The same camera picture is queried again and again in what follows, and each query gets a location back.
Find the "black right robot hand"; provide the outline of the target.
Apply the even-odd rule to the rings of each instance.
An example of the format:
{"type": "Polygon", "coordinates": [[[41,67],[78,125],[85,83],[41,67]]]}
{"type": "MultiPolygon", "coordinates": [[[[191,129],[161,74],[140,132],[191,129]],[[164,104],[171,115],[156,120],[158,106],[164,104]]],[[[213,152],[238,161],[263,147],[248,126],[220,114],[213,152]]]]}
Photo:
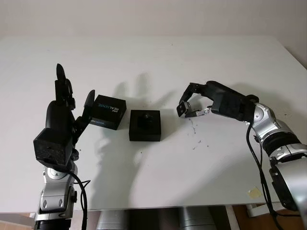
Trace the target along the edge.
{"type": "Polygon", "coordinates": [[[179,100],[177,114],[179,117],[191,118],[212,112],[216,115],[222,115],[238,121],[252,122],[254,120],[256,103],[258,102],[259,98],[257,96],[245,96],[216,81],[211,80],[206,82],[206,84],[191,82],[179,100]],[[193,94],[209,98],[213,101],[213,104],[205,109],[193,111],[188,102],[193,94]]]}

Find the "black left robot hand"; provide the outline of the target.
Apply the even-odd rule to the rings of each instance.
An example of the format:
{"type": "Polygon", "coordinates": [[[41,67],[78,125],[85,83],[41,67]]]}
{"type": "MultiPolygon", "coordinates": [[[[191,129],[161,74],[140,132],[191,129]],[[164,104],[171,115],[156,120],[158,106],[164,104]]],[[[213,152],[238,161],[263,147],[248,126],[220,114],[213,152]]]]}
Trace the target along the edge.
{"type": "Polygon", "coordinates": [[[74,118],[72,110],[75,109],[75,99],[72,85],[70,80],[66,78],[63,66],[59,63],[56,66],[56,75],[56,99],[50,102],[47,108],[46,128],[69,135],[72,138],[72,145],[75,146],[79,137],[92,120],[95,90],[91,90],[88,93],[82,115],[74,118]]]}

